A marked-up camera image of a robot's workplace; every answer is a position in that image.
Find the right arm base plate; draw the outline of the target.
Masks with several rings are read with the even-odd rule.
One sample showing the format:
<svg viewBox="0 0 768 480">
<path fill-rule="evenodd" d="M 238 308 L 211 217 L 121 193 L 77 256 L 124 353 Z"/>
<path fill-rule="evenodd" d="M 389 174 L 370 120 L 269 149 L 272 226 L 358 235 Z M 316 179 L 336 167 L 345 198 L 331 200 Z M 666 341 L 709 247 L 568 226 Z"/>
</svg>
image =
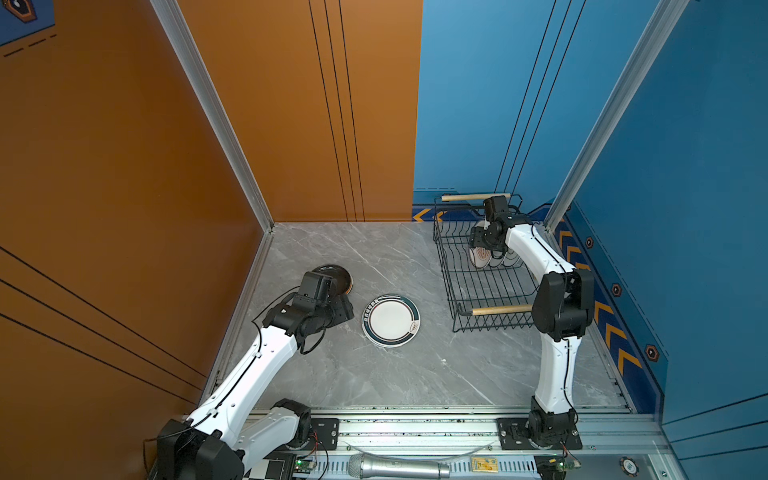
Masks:
<svg viewBox="0 0 768 480">
<path fill-rule="evenodd" d="M 584 445 L 580 433 L 569 422 L 532 426 L 528 418 L 506 417 L 495 421 L 501 448 L 512 450 L 581 450 Z"/>
</svg>

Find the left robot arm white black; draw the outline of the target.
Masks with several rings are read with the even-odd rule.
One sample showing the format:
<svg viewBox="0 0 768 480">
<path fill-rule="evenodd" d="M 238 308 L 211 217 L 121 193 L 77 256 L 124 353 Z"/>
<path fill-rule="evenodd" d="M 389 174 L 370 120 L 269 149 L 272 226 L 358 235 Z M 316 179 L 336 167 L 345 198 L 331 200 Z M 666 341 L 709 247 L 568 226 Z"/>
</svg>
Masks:
<svg viewBox="0 0 768 480">
<path fill-rule="evenodd" d="M 290 399 L 276 402 L 246 427 L 252 409 L 300 342 L 354 318 L 348 296 L 331 298 L 296 325 L 266 322 L 235 369 L 183 421 L 170 420 L 152 439 L 156 460 L 149 479 L 243 479 L 273 451 L 300 449 L 311 437 L 311 408 Z"/>
</svg>

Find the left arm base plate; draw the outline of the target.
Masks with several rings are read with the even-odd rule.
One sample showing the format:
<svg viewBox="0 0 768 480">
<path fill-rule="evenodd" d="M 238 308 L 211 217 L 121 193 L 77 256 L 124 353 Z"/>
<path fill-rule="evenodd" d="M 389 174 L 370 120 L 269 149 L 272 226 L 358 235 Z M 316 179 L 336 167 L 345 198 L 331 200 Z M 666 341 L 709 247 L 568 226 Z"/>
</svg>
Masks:
<svg viewBox="0 0 768 480">
<path fill-rule="evenodd" d="M 289 450 L 311 450 L 319 441 L 325 449 L 334 451 L 338 446 L 339 429 L 338 418 L 301 420 L 294 438 L 285 447 Z"/>
</svg>

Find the black plate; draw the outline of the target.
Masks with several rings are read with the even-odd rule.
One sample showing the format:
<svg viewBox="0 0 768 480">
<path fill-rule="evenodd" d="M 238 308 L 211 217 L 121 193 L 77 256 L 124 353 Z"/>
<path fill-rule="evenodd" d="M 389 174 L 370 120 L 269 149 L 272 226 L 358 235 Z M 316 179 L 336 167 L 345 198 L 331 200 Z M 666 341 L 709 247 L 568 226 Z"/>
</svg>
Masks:
<svg viewBox="0 0 768 480">
<path fill-rule="evenodd" d="M 348 295 L 353 288 L 352 276 L 348 270 L 337 264 L 326 264 L 316 267 L 314 272 L 330 276 L 335 281 L 334 295 Z"/>
</svg>

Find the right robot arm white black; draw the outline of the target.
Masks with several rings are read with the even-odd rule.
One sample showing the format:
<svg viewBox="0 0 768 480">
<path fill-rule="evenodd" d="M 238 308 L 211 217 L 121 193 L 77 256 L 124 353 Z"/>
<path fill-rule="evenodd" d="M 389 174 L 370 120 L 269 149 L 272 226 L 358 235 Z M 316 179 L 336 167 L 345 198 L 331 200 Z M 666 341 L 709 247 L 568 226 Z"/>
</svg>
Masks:
<svg viewBox="0 0 768 480">
<path fill-rule="evenodd" d="M 593 320 L 594 276 L 578 269 L 545 242 L 531 223 L 478 222 L 470 251 L 513 251 L 539 282 L 531 304 L 474 308 L 474 316 L 529 313 L 541 334 L 541 366 L 528 416 L 529 441 L 538 448 L 564 446 L 577 435 L 573 403 L 577 353 Z"/>
</svg>

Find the black wire dish rack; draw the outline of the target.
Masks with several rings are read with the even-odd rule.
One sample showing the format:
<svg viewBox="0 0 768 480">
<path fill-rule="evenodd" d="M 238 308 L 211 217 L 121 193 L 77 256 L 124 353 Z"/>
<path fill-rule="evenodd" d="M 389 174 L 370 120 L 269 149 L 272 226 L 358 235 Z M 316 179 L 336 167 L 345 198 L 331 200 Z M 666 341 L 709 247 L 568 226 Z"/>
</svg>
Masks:
<svg viewBox="0 0 768 480">
<path fill-rule="evenodd" d="M 479 200 L 446 200 L 433 204 L 433 241 L 450 315 L 451 331 L 468 333 L 530 328 L 528 311 L 511 312 L 513 306 L 531 304 L 538 282 L 525 266 L 475 268 L 469 260 L 472 227 L 485 220 Z"/>
</svg>

